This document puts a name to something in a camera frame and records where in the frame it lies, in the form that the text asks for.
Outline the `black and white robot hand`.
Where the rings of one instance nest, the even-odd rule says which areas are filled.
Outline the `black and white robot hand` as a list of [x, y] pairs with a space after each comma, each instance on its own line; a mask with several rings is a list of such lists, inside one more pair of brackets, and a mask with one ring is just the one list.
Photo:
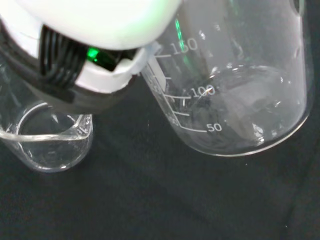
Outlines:
[[104, 112], [159, 50], [180, 0], [3, 0], [0, 58], [37, 98]]

